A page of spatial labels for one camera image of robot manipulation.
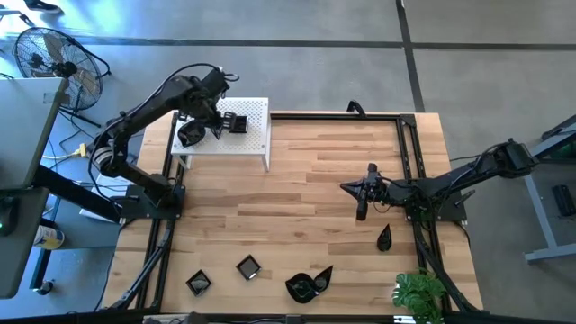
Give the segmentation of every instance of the wooden tabletop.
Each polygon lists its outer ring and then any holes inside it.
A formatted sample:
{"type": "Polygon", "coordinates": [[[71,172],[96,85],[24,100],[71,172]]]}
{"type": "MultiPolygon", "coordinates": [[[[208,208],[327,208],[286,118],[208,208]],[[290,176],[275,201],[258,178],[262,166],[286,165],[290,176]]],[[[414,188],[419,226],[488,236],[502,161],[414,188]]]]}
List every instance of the wooden tabletop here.
{"type": "MultiPolygon", "coordinates": [[[[139,167],[150,173],[161,173],[171,116],[146,129],[139,167]]],[[[416,119],[427,176],[449,171],[438,114],[417,113],[416,119]]],[[[273,121],[267,174],[259,157],[195,157],[193,169],[184,175],[184,213],[175,227],[162,311],[405,313],[392,305],[395,277],[414,272],[418,262],[403,209],[379,213],[370,206],[366,221],[356,221],[356,201],[338,187],[365,176],[369,162],[389,178],[404,177],[393,122],[273,121]],[[393,244],[383,253],[375,241],[386,224],[393,244]],[[263,268],[249,282],[236,269],[248,254],[263,268]],[[299,272],[314,277],[328,266],[334,271],[325,292],[307,304],[292,300],[287,279],[299,272]],[[212,286],[194,297],[185,281],[200,269],[212,286]]],[[[378,207],[382,212],[387,208],[378,207]]],[[[445,270],[481,308],[465,235],[452,223],[437,226],[445,270]]],[[[118,300],[136,278],[149,228],[150,220],[136,220],[122,231],[104,306],[118,300]]]]}

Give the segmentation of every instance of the gray floor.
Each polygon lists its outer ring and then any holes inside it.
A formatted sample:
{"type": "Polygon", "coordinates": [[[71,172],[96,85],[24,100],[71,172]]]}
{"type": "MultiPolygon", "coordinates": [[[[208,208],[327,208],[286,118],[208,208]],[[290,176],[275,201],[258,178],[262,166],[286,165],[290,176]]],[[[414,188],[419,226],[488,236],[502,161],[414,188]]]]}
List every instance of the gray floor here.
{"type": "MultiPolygon", "coordinates": [[[[21,1],[2,2],[23,7],[21,1]]],[[[30,17],[38,25],[74,35],[108,38],[401,41],[392,0],[59,3],[65,15],[30,17]]],[[[413,41],[576,43],[573,1],[404,3],[413,41]]],[[[7,34],[23,28],[17,18],[0,22],[0,32],[7,34]]],[[[89,49],[108,60],[114,73],[106,78],[102,99],[88,112],[100,122],[139,103],[173,69],[204,60],[242,76],[229,96],[268,96],[275,110],[339,111],[349,99],[356,99],[367,111],[414,111],[402,49],[102,45],[89,49]]],[[[18,76],[10,44],[0,43],[0,50],[6,52],[0,56],[0,70],[18,76]]],[[[509,137],[534,145],[543,131],[576,113],[575,51],[416,50],[414,56],[426,111],[440,113],[452,158],[477,154],[509,137]]],[[[72,131],[64,122],[55,128],[53,140],[72,131]]],[[[82,178],[86,162],[74,161],[61,170],[65,176],[82,178]]],[[[545,240],[522,179],[492,179],[474,189],[466,209],[485,309],[539,319],[576,319],[576,256],[536,265],[524,261],[523,253],[544,248],[545,240]]],[[[576,240],[574,224],[556,222],[561,242],[576,240]]],[[[111,253],[109,248],[59,251],[49,266],[49,277],[60,283],[58,293],[33,295],[26,289],[25,277],[16,298],[0,301],[0,316],[90,311],[104,285],[111,253]]]]}

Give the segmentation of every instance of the white pegboard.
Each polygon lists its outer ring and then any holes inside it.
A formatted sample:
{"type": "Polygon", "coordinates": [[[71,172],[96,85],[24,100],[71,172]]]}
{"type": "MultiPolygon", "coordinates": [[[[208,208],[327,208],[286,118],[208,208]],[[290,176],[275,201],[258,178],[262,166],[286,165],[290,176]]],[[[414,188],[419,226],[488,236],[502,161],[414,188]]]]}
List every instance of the white pegboard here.
{"type": "Polygon", "coordinates": [[[172,141],[172,154],[181,156],[266,154],[266,148],[270,145],[267,136],[268,128],[271,127],[268,98],[225,98],[219,100],[216,106],[222,115],[225,112],[232,112],[239,116],[247,116],[247,133],[232,134],[223,130],[218,140],[207,129],[206,136],[199,143],[184,148],[177,136],[177,131],[186,121],[178,121],[172,141]]]}

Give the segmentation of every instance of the standing fan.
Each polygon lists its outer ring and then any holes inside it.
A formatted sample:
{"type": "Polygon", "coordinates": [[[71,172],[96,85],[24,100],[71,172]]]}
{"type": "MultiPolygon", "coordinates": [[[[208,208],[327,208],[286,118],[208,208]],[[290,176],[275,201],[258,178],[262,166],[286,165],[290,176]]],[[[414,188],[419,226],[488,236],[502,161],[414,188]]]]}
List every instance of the standing fan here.
{"type": "Polygon", "coordinates": [[[102,94],[102,77],[110,66],[74,38],[49,28],[32,27],[23,31],[13,54],[24,77],[63,77],[68,81],[67,100],[61,108],[73,112],[88,109],[102,94]],[[103,75],[94,59],[106,65],[103,75]]]}

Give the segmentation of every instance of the green plant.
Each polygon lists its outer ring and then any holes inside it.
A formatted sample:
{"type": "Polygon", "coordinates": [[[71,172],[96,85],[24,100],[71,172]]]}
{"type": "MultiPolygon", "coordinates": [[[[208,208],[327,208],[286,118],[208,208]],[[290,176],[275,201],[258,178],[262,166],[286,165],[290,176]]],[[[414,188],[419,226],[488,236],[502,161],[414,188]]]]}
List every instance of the green plant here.
{"type": "Polygon", "coordinates": [[[398,274],[398,286],[392,293],[394,306],[404,306],[412,312],[416,324],[441,324],[442,312],[438,298],[446,291],[442,282],[428,270],[424,274],[398,274]]]}

